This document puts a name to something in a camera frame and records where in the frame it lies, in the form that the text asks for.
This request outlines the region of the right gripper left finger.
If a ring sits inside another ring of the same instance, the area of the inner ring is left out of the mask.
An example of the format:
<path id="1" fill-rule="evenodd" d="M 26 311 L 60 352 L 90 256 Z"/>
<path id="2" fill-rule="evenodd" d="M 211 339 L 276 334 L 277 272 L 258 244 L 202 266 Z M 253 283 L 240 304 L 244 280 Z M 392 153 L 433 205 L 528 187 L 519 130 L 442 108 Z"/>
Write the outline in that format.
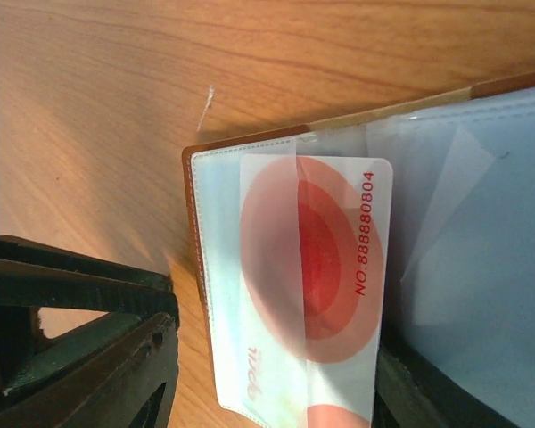
<path id="1" fill-rule="evenodd" d="M 0 427 L 165 427 L 178 377 L 175 319 L 110 313 L 35 352 L 0 338 Z"/>

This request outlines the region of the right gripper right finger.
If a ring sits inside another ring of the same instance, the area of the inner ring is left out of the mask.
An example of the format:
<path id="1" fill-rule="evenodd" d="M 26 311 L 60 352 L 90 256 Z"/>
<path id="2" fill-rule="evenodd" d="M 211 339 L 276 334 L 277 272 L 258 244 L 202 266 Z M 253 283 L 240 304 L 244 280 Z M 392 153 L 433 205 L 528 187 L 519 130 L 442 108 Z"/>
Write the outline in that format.
<path id="1" fill-rule="evenodd" d="M 376 392 L 399 427 L 511 427 L 403 343 L 380 345 Z"/>

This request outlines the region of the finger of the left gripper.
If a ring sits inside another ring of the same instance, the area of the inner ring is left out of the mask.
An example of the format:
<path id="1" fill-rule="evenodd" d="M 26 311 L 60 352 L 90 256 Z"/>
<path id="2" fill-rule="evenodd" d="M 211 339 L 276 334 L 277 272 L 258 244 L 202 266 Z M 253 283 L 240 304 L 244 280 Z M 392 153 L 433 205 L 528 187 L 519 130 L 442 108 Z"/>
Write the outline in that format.
<path id="1" fill-rule="evenodd" d="M 168 276 L 0 235 L 0 326 L 32 330 L 33 308 L 169 316 L 178 301 Z"/>

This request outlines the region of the brown leather card holder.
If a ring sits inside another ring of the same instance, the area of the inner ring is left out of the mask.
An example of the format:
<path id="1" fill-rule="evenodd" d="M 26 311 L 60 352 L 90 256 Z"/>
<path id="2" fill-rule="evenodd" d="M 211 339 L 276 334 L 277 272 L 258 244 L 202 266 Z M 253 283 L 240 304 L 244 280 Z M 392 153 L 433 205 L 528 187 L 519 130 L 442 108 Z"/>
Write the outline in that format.
<path id="1" fill-rule="evenodd" d="M 222 408 L 535 427 L 535 72 L 182 162 Z"/>

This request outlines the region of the red white card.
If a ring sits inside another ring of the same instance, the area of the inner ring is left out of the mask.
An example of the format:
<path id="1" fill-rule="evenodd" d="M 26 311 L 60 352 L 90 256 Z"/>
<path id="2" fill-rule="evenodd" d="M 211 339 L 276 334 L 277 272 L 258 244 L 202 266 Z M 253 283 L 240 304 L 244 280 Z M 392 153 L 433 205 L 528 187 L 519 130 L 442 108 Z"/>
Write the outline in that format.
<path id="1" fill-rule="evenodd" d="M 243 405 L 264 425 L 371 424 L 391 190 L 383 159 L 241 159 Z"/>

